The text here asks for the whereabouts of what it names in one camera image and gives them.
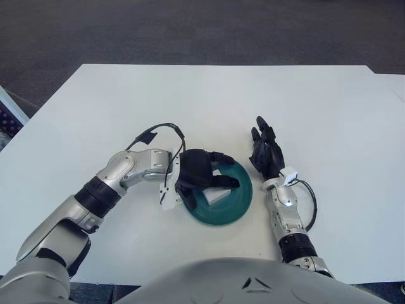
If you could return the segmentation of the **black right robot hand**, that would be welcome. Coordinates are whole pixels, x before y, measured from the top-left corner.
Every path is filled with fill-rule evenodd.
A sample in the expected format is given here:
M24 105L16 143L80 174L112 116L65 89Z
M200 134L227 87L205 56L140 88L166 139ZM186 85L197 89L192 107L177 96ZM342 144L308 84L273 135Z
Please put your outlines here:
M261 116L257 116L256 123L258 128L251 129L253 151L249 160L267 181L279 176L281 169L285 168L285 162L273 128Z

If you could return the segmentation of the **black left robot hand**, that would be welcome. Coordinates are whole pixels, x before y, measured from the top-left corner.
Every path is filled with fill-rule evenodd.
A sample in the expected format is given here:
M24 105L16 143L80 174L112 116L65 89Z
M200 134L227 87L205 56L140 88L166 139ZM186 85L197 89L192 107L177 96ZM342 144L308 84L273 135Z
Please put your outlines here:
M180 173L175 184L175 190L183 200L184 205L194 210L197 201L194 191L206 188L235 189L240 182L228 175L213 175L213 165L234 165L235 160L219 152L207 152L203 149L188 149L180 154Z

